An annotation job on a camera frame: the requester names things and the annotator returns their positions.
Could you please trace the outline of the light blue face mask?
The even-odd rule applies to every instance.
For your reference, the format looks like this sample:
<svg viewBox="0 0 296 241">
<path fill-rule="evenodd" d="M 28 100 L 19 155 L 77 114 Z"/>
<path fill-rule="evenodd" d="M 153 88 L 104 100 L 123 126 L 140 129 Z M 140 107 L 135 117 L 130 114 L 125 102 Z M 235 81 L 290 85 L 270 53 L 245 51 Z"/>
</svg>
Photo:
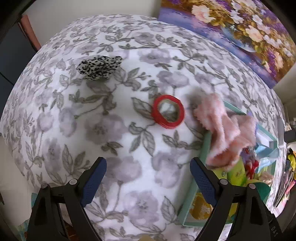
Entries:
<svg viewBox="0 0 296 241">
<path fill-rule="evenodd" d="M 259 169 L 273 164 L 280 155 L 277 144 L 272 143 L 271 146 L 265 146 L 257 143 L 254 149 L 256 157 L 259 160 Z"/>
</svg>

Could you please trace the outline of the green tissue pack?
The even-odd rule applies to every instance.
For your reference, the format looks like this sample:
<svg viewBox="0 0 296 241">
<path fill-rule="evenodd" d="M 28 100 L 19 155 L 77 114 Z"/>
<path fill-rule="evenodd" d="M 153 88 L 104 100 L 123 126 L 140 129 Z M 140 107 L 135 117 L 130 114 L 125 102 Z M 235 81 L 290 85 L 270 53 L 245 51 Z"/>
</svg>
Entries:
<svg viewBox="0 0 296 241">
<path fill-rule="evenodd" d="M 219 179 L 227 179 L 235 186 L 243 186 L 247 180 L 244 163 L 241 157 L 230 171 L 226 172 L 222 168 L 217 168 L 214 169 L 213 172 Z"/>
</svg>

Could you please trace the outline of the black white leopard scrunchie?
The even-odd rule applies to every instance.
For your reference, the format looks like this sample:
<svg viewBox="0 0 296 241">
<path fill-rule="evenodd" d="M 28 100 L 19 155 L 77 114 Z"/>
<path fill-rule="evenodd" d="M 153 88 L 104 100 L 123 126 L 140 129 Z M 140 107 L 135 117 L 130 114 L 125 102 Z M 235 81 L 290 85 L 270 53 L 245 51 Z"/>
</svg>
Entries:
<svg viewBox="0 0 296 241">
<path fill-rule="evenodd" d="M 121 65 L 121 56 L 95 56 L 92 59 L 82 60 L 76 67 L 77 71 L 87 80 L 97 81 L 108 79 Z"/>
</svg>

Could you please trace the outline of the red tape roll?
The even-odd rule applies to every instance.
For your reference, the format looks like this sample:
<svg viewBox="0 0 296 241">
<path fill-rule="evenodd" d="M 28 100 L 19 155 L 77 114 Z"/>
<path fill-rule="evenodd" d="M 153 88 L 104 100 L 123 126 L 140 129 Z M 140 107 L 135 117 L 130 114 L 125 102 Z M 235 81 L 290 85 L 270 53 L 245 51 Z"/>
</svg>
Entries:
<svg viewBox="0 0 296 241">
<path fill-rule="evenodd" d="M 183 122 L 185 109 L 174 96 L 160 95 L 153 102 L 151 116 L 163 128 L 175 129 Z"/>
</svg>

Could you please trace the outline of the yellow round tin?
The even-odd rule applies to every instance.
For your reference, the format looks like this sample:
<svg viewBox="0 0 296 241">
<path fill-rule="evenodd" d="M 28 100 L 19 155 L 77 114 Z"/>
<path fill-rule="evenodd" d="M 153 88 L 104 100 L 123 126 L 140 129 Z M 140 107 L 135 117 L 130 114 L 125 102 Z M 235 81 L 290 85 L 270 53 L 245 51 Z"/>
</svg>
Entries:
<svg viewBox="0 0 296 241">
<path fill-rule="evenodd" d="M 208 204 L 201 192 L 196 193 L 190 208 L 191 216 L 196 220 L 206 220 L 209 218 L 213 207 Z"/>
</svg>

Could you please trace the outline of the pink white zigzag sock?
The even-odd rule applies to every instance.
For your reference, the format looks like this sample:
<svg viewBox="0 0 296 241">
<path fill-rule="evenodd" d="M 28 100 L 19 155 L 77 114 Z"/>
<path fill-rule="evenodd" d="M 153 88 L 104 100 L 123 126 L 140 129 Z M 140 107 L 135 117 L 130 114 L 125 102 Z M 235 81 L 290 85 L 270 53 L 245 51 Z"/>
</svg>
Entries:
<svg viewBox="0 0 296 241">
<path fill-rule="evenodd" d="M 193 110 L 201 125 L 212 133 L 206 165 L 231 170 L 244 148 L 256 144 L 256 120 L 253 116 L 227 114 L 224 102 L 215 93 L 209 94 Z"/>
</svg>

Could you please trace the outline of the green yellow sponge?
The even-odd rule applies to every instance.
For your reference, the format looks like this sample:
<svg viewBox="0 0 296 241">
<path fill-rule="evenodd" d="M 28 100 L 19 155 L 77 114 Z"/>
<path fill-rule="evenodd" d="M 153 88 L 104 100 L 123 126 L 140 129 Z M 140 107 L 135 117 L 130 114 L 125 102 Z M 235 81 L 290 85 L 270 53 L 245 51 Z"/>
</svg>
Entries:
<svg viewBox="0 0 296 241">
<path fill-rule="evenodd" d="M 242 186 L 246 187 L 248 184 L 251 184 L 251 183 L 255 185 L 255 187 L 257 188 L 257 191 L 259 192 L 261 200 L 264 202 L 264 204 L 266 204 L 267 199 L 269 197 L 270 190 L 271 190 L 270 186 L 257 179 L 247 180 Z M 233 203 L 231 205 L 231 208 L 228 214 L 228 221 L 230 223 L 234 221 L 234 217 L 237 211 L 237 206 L 238 206 L 238 203 Z"/>
</svg>

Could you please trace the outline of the white power strip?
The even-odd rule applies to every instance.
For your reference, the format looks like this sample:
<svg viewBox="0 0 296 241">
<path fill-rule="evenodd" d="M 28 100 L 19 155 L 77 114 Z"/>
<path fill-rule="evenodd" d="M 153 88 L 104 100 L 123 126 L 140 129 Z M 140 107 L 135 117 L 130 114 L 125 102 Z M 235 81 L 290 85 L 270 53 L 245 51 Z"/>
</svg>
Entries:
<svg viewBox="0 0 296 241">
<path fill-rule="evenodd" d="M 281 118 L 277 120 L 277 132 L 278 132 L 278 146 L 283 148 L 286 146 L 285 137 L 285 123 Z"/>
</svg>

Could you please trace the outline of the floral painting canvas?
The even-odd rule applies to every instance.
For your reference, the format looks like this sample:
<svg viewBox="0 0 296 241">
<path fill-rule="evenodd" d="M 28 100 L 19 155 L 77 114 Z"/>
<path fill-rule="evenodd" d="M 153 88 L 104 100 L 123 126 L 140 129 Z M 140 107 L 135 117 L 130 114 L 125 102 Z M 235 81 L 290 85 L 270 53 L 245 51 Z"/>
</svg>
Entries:
<svg viewBox="0 0 296 241">
<path fill-rule="evenodd" d="M 295 64 L 292 29 L 266 1 L 162 1 L 159 20 L 212 40 L 270 88 Z"/>
</svg>

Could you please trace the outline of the floral fleece blanket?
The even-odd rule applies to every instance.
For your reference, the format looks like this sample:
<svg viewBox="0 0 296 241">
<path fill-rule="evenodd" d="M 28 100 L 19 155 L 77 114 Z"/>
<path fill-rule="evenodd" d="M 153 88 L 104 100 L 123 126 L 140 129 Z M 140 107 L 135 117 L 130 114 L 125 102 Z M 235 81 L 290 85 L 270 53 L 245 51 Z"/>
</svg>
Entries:
<svg viewBox="0 0 296 241">
<path fill-rule="evenodd" d="M 76 69 L 95 56 L 121 56 L 108 78 Z M 187 29 L 138 15 L 79 18 L 31 59 L 8 97 L 1 134 L 35 189 L 78 178 L 98 157 L 107 173 L 86 213 L 103 240 L 194 240 L 200 228 L 177 220 L 191 184 L 190 160 L 204 131 L 192 110 L 217 93 L 251 112 L 273 136 L 285 114 L 280 98 L 235 55 Z M 172 95 L 183 122 L 166 129 L 151 116 L 154 100 Z"/>
</svg>

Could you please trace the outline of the pink lace white sock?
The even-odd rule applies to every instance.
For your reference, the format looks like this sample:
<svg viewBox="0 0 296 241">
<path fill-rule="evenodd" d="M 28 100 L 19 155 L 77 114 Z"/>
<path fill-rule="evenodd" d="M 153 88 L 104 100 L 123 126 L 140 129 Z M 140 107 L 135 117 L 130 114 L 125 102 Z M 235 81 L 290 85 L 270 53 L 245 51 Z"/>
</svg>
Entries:
<svg viewBox="0 0 296 241">
<path fill-rule="evenodd" d="M 265 183 L 268 186 L 271 186 L 273 183 L 273 175 L 269 172 L 264 171 L 259 175 L 259 181 Z"/>
</svg>

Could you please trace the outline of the teal white shallow box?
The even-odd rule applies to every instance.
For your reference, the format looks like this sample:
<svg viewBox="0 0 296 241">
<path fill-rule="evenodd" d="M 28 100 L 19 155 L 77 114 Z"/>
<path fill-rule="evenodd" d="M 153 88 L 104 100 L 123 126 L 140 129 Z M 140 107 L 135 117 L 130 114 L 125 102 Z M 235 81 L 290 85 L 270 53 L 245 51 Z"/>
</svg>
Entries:
<svg viewBox="0 0 296 241">
<path fill-rule="evenodd" d="M 263 144 L 265 146 L 271 146 L 272 143 L 275 143 L 278 145 L 278 142 L 276 140 L 276 138 L 269 133 L 268 131 L 266 131 L 261 125 L 257 124 L 256 125 L 256 143 L 259 144 Z M 257 179 L 259 178 L 259 175 L 264 172 L 267 171 L 269 172 L 271 175 L 274 175 L 275 173 L 275 168 L 276 168 L 276 161 L 267 166 L 262 168 L 261 170 L 258 168 L 255 171 L 255 175 L 253 179 Z M 196 184 L 196 182 L 193 180 L 189 191 L 187 193 L 187 196 L 185 198 L 185 201 L 179 211 L 178 214 L 178 221 L 183 225 L 183 226 L 204 226 L 204 224 L 206 223 L 206 220 L 196 220 L 194 219 L 191 214 L 190 214 L 190 208 L 192 206 L 193 200 L 195 198 L 196 193 L 201 192 Z"/>
</svg>

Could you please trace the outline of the yellow plush toy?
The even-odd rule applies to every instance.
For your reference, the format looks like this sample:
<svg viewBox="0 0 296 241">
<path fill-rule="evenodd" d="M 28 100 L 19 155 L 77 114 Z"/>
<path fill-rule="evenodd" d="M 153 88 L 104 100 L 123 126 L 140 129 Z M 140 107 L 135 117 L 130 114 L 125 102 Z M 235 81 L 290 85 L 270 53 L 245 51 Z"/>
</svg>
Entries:
<svg viewBox="0 0 296 241">
<path fill-rule="evenodd" d="M 290 166 L 292 167 L 292 170 L 295 171 L 295 168 L 296 168 L 295 155 L 293 153 L 288 154 L 287 158 L 290 161 Z"/>
</svg>

